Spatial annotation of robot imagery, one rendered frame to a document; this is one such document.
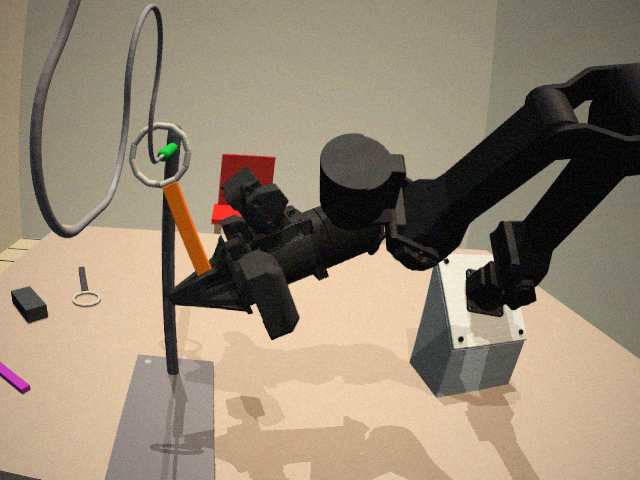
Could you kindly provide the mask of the grey ring with orange handle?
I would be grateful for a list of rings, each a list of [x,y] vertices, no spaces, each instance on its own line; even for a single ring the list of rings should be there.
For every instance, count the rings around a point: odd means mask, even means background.
[[[197,275],[207,272],[212,269],[208,258],[203,250],[202,243],[198,237],[195,226],[192,222],[191,215],[187,209],[186,202],[183,199],[183,194],[180,191],[180,186],[177,183],[186,170],[189,168],[190,156],[192,153],[192,149],[190,147],[190,143],[188,141],[187,135],[176,127],[176,125],[171,123],[153,123],[153,131],[157,129],[162,130],[170,130],[173,131],[179,138],[182,140],[182,144],[185,150],[184,161],[181,169],[176,173],[175,176],[165,180],[163,182],[148,180],[147,177],[142,175],[139,171],[137,162],[135,161],[137,145],[140,143],[141,139],[148,134],[148,126],[143,128],[138,134],[137,137],[134,138],[130,148],[129,154],[129,163],[131,165],[132,171],[137,179],[139,179],[143,184],[148,187],[156,187],[163,188],[165,193],[165,198],[168,201],[168,206],[171,209],[171,213],[173,218],[175,219],[175,223],[181,235],[181,238],[184,242],[184,246],[190,256],[191,263],[195,268]]]

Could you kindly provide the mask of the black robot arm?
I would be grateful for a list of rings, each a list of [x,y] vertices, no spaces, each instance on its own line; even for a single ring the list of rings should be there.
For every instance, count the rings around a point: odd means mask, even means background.
[[[574,109],[588,100],[588,123],[579,123]],[[404,156],[373,138],[337,136],[320,155],[321,205],[313,210],[335,265],[373,255],[386,237],[396,261],[426,271],[461,245],[478,216],[564,159],[571,160],[529,215],[500,221],[490,234],[494,261],[466,270],[467,311],[502,317],[503,305],[515,311],[537,301],[553,250],[624,177],[640,175],[640,63],[587,67],[565,83],[534,88],[521,109],[436,179],[411,180]],[[262,185],[248,166],[220,188],[258,234],[256,250],[275,248],[305,224],[302,216],[289,218],[296,209],[280,188]]]

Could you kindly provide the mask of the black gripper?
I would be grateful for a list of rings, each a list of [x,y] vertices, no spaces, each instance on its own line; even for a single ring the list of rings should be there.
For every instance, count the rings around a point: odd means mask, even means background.
[[[289,214],[302,216],[300,231],[275,248],[256,250],[258,236],[245,225],[244,217],[232,215],[220,220],[222,235],[209,261],[212,269],[197,275],[194,271],[169,292],[177,306],[218,308],[253,314],[256,304],[271,341],[294,331],[298,322],[288,285],[314,275],[318,281],[329,277],[335,265],[333,247],[318,214],[313,210]]]

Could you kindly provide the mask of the purple flat bar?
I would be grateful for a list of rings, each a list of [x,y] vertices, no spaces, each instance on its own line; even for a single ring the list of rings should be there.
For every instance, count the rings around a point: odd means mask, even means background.
[[[4,364],[0,362],[0,376],[11,386],[16,388],[21,394],[27,393],[30,391],[30,385],[26,383],[23,379],[17,376],[14,372],[8,369]]]

